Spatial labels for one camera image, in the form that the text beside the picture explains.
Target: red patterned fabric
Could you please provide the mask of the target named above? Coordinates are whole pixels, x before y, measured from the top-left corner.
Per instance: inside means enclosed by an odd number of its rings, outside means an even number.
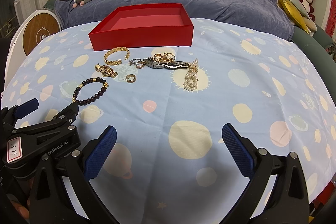
[[[336,26],[336,0],[331,0],[330,13],[325,32],[332,37]]]

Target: pink circle print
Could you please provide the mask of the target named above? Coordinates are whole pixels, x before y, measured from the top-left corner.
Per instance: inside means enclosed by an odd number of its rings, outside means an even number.
[[[147,100],[143,103],[142,107],[144,111],[152,113],[156,109],[156,103],[154,101]]]

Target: star print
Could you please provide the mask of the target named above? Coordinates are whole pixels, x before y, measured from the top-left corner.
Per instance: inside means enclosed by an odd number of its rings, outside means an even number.
[[[163,210],[163,208],[165,208],[165,207],[168,206],[168,205],[166,205],[166,204],[163,203],[163,202],[158,202],[158,204],[159,204],[159,206],[156,207],[157,209],[162,209],[162,210]]]

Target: yellow pillow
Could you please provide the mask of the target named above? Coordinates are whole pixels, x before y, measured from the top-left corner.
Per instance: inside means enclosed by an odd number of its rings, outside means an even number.
[[[285,13],[295,22],[295,24],[302,30],[309,33],[307,25],[302,18],[302,15],[300,14],[299,10],[294,6],[294,4],[291,3],[289,0],[279,0],[279,3],[281,4]]]

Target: green pillow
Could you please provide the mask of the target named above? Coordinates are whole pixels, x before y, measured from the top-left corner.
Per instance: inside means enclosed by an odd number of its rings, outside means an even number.
[[[299,10],[301,15],[309,18],[308,12],[306,11],[305,7],[302,5],[300,0],[289,0],[289,1],[294,4],[294,6]]]

